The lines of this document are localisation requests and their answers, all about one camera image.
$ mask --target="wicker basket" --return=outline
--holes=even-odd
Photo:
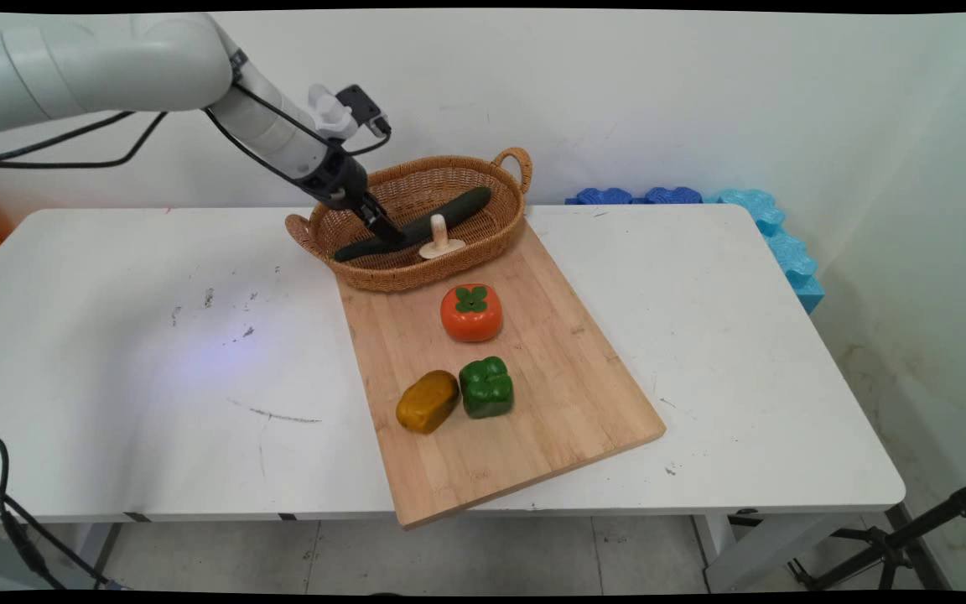
[[[520,162],[521,182],[501,167],[502,160],[510,156]],[[373,237],[352,211],[317,206],[310,220],[296,214],[285,218],[285,228],[300,246],[352,287],[371,291],[411,289],[486,263],[505,251],[513,229],[524,218],[524,194],[532,186],[532,158],[524,149],[508,148],[491,162],[475,157],[427,157],[368,176],[368,190],[398,225],[481,186],[491,188],[491,201],[479,214],[449,229],[449,237],[467,245],[432,260],[418,255],[425,240],[400,252],[337,263],[333,256],[338,249]]]

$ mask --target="basket handle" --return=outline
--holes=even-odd
[[[311,236],[309,229],[310,226],[311,223],[308,219],[300,216],[300,214],[290,214],[285,217],[285,230],[288,231],[293,241],[298,243],[300,247],[307,249],[312,256],[323,260],[325,254],[319,249],[319,245],[315,244],[314,237]]]
[[[532,158],[528,156],[528,152],[524,149],[508,148],[494,158],[494,165],[501,168],[501,162],[510,156],[514,157],[517,163],[521,165],[521,192],[526,195],[528,189],[532,188]]]

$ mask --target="white wall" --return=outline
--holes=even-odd
[[[394,127],[391,144],[363,158],[368,169],[522,146],[534,203],[590,186],[770,191],[819,260],[828,295],[813,318],[896,459],[911,510],[965,484],[966,14],[216,18],[299,101],[315,81],[363,85]],[[0,152],[91,119],[0,134]],[[34,159],[117,157],[146,120]],[[359,137],[353,145],[369,143]],[[0,229],[42,207],[306,204],[199,112],[169,116],[118,169],[0,170]],[[966,527],[929,545],[966,587]]]
[[[822,339],[905,479],[912,516],[966,485],[966,34],[820,278]],[[966,590],[966,520],[925,539]]]
[[[0,15],[0,23],[28,18]],[[585,187],[773,192],[827,263],[878,180],[911,100],[937,79],[948,15],[586,10],[216,13],[254,64],[302,101],[360,83],[391,115],[368,169],[428,156],[532,154],[529,201]],[[0,134],[1,150],[92,117]],[[34,159],[117,157],[147,116]],[[359,134],[363,146],[367,134]],[[199,112],[175,114],[130,163],[0,170],[0,227],[41,207],[301,206]]]

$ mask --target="wooden cutting board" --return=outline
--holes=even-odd
[[[493,340],[460,343],[442,328],[442,297],[466,283],[491,286],[501,299],[505,325]],[[406,529],[666,431],[526,222],[502,256],[451,279],[399,294],[353,289],[341,279],[338,287],[397,520]],[[470,419],[459,401],[430,435],[397,422],[397,401],[425,373],[457,375],[489,356],[509,367],[512,412]]]

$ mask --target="yellow potato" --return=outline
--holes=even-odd
[[[457,406],[460,387],[448,371],[432,371],[402,394],[397,403],[397,421],[413,432],[430,435]]]

